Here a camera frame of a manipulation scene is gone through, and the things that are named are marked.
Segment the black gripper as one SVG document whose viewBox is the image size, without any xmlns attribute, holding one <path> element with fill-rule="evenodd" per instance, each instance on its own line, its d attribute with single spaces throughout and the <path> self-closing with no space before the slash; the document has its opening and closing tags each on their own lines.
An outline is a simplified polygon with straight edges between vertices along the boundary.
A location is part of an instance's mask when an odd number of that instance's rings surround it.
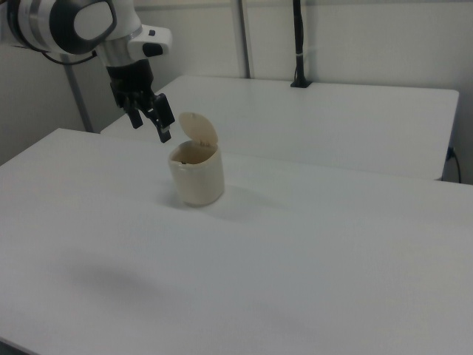
<svg viewBox="0 0 473 355">
<path fill-rule="evenodd" d="M 155 95 L 152 90 L 154 75 L 148 59 L 122 67 L 107 67 L 115 102 L 127 112 L 134 129 L 143 125 L 140 111 L 154 124 L 160 141 L 171 139 L 170 128 L 174 114 L 165 94 Z"/>
</svg>

